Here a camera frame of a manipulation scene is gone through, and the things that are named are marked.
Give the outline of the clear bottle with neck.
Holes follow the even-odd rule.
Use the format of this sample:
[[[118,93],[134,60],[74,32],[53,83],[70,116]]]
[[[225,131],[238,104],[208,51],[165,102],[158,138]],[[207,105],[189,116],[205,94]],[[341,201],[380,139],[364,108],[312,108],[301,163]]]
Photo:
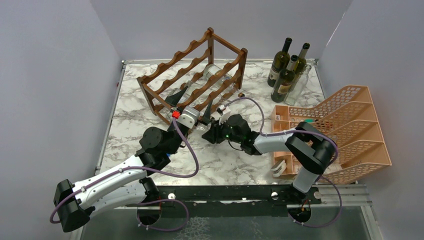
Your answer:
[[[207,100],[207,98],[208,98],[207,95],[201,95],[200,98],[198,99],[198,102],[194,106],[196,107],[197,105],[202,105]],[[215,120],[215,119],[217,120],[218,119],[218,117],[220,115],[218,113],[216,113],[217,108],[220,105],[226,104],[230,100],[230,98],[231,98],[231,95],[225,93],[225,94],[218,95],[216,98],[214,98],[212,100],[212,105],[211,105],[211,108],[210,108],[210,111],[211,111],[210,119],[211,120]],[[210,125],[211,124],[205,126],[204,124],[197,123],[194,126],[194,129],[192,131],[193,132],[205,132],[210,127]]]

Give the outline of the green wine bottle white label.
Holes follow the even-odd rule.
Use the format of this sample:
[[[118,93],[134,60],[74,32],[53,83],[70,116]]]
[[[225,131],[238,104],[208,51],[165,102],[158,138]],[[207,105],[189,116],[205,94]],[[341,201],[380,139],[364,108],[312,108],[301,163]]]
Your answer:
[[[287,67],[279,72],[279,77],[274,84],[273,91],[271,93],[271,99],[276,103],[283,102],[291,88],[292,83],[295,79],[295,66],[298,61],[297,55],[292,55]]]

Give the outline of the green wine bottle black cap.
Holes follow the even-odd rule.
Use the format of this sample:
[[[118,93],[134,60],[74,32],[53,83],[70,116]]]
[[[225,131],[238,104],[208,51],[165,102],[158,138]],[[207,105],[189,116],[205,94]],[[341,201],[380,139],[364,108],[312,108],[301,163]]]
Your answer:
[[[290,61],[290,55],[288,53],[293,39],[287,37],[284,41],[284,45],[281,51],[278,51],[273,59],[271,69],[268,74],[267,84],[270,87],[274,87],[277,79],[279,78],[279,73],[281,70],[285,69]]]

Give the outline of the green wine bottle silver cap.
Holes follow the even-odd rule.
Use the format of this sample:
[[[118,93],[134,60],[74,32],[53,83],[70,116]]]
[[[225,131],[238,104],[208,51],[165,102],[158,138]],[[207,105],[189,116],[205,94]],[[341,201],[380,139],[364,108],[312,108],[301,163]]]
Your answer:
[[[299,77],[304,73],[307,61],[306,61],[306,55],[310,48],[310,43],[305,42],[302,46],[302,49],[298,55],[298,59],[296,62],[296,66],[294,68],[295,78],[294,80],[298,80]]]

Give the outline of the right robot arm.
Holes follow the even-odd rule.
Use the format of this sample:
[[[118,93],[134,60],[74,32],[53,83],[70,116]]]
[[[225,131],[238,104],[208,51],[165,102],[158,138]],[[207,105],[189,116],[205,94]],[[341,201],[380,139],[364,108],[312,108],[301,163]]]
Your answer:
[[[295,128],[265,134],[251,130],[240,114],[234,114],[223,123],[211,121],[202,138],[211,144],[224,141],[237,143],[243,152],[251,156],[291,152],[301,164],[288,190],[289,199],[296,204],[308,198],[311,187],[339,154],[338,146],[331,138],[304,121]]]

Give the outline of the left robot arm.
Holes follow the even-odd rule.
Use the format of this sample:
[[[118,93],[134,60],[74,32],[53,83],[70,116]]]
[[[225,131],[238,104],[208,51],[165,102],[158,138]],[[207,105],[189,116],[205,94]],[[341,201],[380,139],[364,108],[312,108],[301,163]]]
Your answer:
[[[141,148],[115,167],[77,182],[60,181],[55,190],[54,210],[49,217],[52,224],[60,224],[65,233],[77,230],[102,212],[129,204],[152,205],[160,203],[158,189],[150,177],[161,174],[175,178],[191,178],[200,170],[196,154],[192,154],[195,170],[190,174],[163,171],[184,143],[188,133],[199,122],[201,112],[193,106],[176,108],[171,114],[167,129],[156,126],[147,128],[139,144]]]

